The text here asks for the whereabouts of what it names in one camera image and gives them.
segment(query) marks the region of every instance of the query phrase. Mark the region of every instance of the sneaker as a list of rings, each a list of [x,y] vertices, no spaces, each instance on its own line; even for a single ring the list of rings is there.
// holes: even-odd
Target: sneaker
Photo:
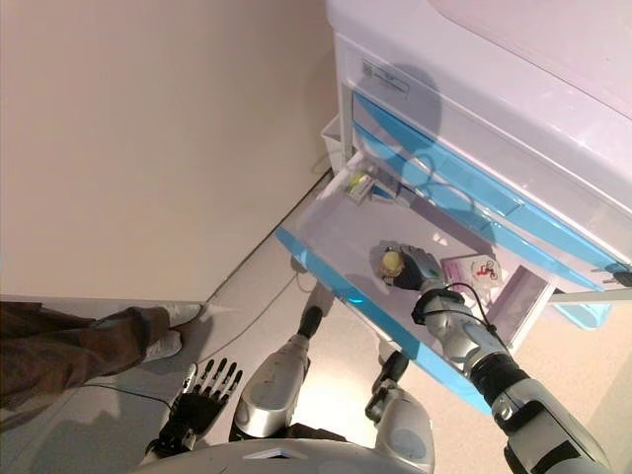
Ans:
[[[162,307],[169,313],[170,328],[175,328],[195,319],[202,309],[200,304],[164,304]]]
[[[167,331],[167,334],[147,348],[143,362],[174,356],[181,348],[180,333],[178,331]]]

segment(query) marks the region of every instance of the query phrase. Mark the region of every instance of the floor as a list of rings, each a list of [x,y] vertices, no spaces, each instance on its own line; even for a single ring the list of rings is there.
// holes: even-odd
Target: floor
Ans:
[[[289,255],[271,237],[215,295],[209,311],[183,328],[180,354],[98,381],[171,401],[187,366],[207,356],[236,361],[247,378],[295,331],[314,284],[310,275],[294,272]],[[99,317],[120,304],[54,306]],[[631,311],[631,306],[620,306],[604,328],[583,332],[548,310],[516,355],[530,375],[591,429],[620,473],[632,473]],[[363,407],[379,369],[377,337],[336,302],[312,340],[310,357],[294,420],[371,446],[375,430]],[[509,472],[502,455],[506,439],[489,417],[415,366],[400,384],[424,403],[434,420],[436,473]],[[204,442],[227,440],[236,403],[235,396]],[[158,402],[105,388],[69,391],[28,424],[2,433],[0,471],[129,470],[140,462],[165,414]]]

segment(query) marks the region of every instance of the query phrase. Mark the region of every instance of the electrical wire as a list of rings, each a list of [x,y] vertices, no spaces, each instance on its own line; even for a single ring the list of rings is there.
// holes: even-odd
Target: electrical wire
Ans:
[[[158,397],[152,397],[151,395],[145,395],[144,393],[138,393],[138,392],[134,392],[132,390],[127,390],[124,388],[118,388],[118,387],[113,387],[110,385],[104,385],[101,383],[84,383],[83,385],[79,385],[77,388],[84,388],[84,387],[100,387],[100,388],[109,388],[110,390],[114,390],[116,392],[120,392],[120,393],[126,393],[127,395],[133,395],[134,397],[139,397],[139,398],[145,398],[147,400],[153,400],[155,402],[160,402],[163,405],[165,405],[169,411],[172,411],[172,407],[171,405],[169,405],[169,403],[165,400],[163,400],[162,398],[158,398]]]
[[[451,284],[447,285],[444,289],[450,289],[450,288],[455,287],[455,286],[465,286],[466,288],[468,288],[472,292],[472,294],[474,295],[474,298],[476,299],[476,304],[478,305],[478,309],[481,312],[481,316],[483,317],[483,321],[481,321],[480,319],[478,319],[474,315],[469,315],[469,314],[468,315],[472,316],[477,321],[483,323],[483,325],[490,332],[490,334],[492,336],[494,336],[498,340],[499,343],[501,343],[501,346],[503,346],[503,349],[505,349],[505,351],[507,351],[507,354],[511,355],[509,348],[505,344],[505,341],[503,341],[501,339],[501,337],[499,336],[496,326],[494,326],[492,323],[490,323],[489,319],[487,319],[487,315],[485,314],[485,309],[483,308],[483,303],[481,302],[481,298],[478,296],[478,293],[476,292],[476,289],[474,289],[471,285],[469,285],[467,283],[463,283],[463,282],[451,283]],[[453,311],[453,312],[461,313],[461,314],[467,314],[467,313],[461,312],[461,311]]]
[[[277,226],[275,226],[275,228],[273,230],[271,230],[268,235],[266,235],[262,241],[257,244],[257,246],[250,251],[250,253],[244,257],[244,260],[242,260],[239,265],[237,265],[237,267],[235,267],[235,269],[228,274],[228,276],[226,277],[226,279],[215,289],[215,291],[206,299],[206,302],[204,304],[207,305],[208,303],[210,303],[210,301],[212,300],[212,298],[219,293],[219,291],[221,291],[221,289],[224,287],[225,284],[227,284],[232,278],[233,276],[239,272],[241,270],[241,268],[246,265],[246,262],[248,262],[250,260],[250,258],[262,247],[262,245],[264,245],[265,242],[268,241],[268,239],[270,237],[272,237],[275,232],[277,231],[277,229],[301,206],[303,205],[303,203],[309,199],[310,196],[312,196],[312,194],[314,193],[320,193],[322,190],[324,190],[325,188],[327,188],[327,185],[329,184],[329,182],[333,179],[334,173],[331,170],[331,168],[329,170],[327,170],[325,172],[325,174],[323,174],[318,181],[314,184],[314,186],[312,186],[309,191],[305,194],[305,196],[303,196],[299,202],[297,202],[294,207],[292,209],[290,209],[287,214],[280,220],[279,224]]]
[[[266,305],[266,307],[257,316],[255,316],[255,318],[250,323],[248,323],[248,325],[244,329],[242,329],[239,333],[237,333],[232,339],[230,339],[226,344],[221,346],[219,349],[213,351],[211,354],[206,355],[200,360],[198,360],[197,363],[205,362],[206,360],[210,359],[211,357],[215,356],[219,352],[223,351],[228,346],[230,346],[235,341],[237,341],[239,338],[241,338],[250,328],[252,328],[255,325],[257,321],[259,321],[262,318],[264,314],[266,314],[266,311],[268,311],[268,309],[278,300],[278,298],[282,295],[282,293],[287,289],[288,286],[291,285],[291,283],[295,279],[296,279],[296,275],[293,275],[292,278],[290,278],[289,281],[283,286],[283,288],[281,288],[280,291],[275,295],[275,297]]]

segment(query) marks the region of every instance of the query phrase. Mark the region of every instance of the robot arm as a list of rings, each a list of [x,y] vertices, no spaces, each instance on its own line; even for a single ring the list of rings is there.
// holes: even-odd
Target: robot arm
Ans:
[[[475,318],[463,298],[440,279],[424,282],[413,318],[440,341],[444,357],[492,408],[495,422],[509,438],[505,458],[512,472],[611,472],[588,430],[519,368],[493,328]]]

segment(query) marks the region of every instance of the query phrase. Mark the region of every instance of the beige wall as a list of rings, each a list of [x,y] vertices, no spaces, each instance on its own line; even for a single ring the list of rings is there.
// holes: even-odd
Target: beige wall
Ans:
[[[327,168],[323,0],[3,0],[1,70],[4,295],[206,299]]]

